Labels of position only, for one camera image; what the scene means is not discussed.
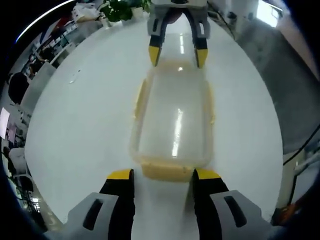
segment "cable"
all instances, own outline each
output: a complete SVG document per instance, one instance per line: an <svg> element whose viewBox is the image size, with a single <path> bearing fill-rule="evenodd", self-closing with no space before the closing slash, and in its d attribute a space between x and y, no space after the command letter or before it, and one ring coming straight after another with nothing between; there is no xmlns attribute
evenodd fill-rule
<svg viewBox="0 0 320 240"><path fill-rule="evenodd" d="M214 6L209 2L209 1L206 1L208 3L208 5L212 8L212 9L215 9ZM233 40L236 40L236 37L234 35L234 33L232 32L231 28L229 27L228 23L225 21L224 17L220 14L219 11L215 11L219 17L222 19L223 23L226 25L226 27L229 29L232 37L233 37Z"/></svg>
<svg viewBox="0 0 320 240"><path fill-rule="evenodd" d="M314 135L316 135L316 133L319 131L320 129L320 123L319 125L316 127L316 129L313 131L313 133L311 134L311 136L305 141L305 143L299 148L299 150L293 154L287 161L285 161L283 163L283 166L286 165L287 163L289 163L292 159L294 159L307 145L308 143L311 141L311 139L314 137Z"/></svg>

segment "white tabletop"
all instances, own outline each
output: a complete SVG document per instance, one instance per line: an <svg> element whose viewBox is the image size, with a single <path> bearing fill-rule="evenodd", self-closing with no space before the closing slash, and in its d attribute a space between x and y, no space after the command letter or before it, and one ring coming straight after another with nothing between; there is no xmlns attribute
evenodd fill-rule
<svg viewBox="0 0 320 240"><path fill-rule="evenodd" d="M277 114L247 55L223 29L210 24L204 71L213 88L215 123L208 167L270 219L282 178ZM166 31L187 32L185 17ZM163 48L170 46L168 39ZM135 100L151 68L149 40L146 22L139 22L100 29L81 43L36 105L25 157L40 193L63 222L77 203L99 192L109 173L134 168L132 239L198 239L195 216L183 213L188 184L144 178L129 154Z"/></svg>

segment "clear plastic container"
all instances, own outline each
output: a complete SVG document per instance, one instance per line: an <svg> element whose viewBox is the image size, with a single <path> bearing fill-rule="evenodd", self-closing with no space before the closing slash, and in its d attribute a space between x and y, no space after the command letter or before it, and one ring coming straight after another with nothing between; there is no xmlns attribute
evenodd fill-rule
<svg viewBox="0 0 320 240"><path fill-rule="evenodd" d="M141 85L134 117L130 152L151 175L190 175L212 159L211 86L195 64L160 61Z"/></svg>

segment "plastic food container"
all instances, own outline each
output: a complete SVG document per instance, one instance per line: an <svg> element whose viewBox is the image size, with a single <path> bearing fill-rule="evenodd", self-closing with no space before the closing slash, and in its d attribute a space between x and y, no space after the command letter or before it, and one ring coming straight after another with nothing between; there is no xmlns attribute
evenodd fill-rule
<svg viewBox="0 0 320 240"><path fill-rule="evenodd" d="M203 70L162 61L143 81L134 109L130 152L144 175L188 181L212 159L214 110Z"/></svg>

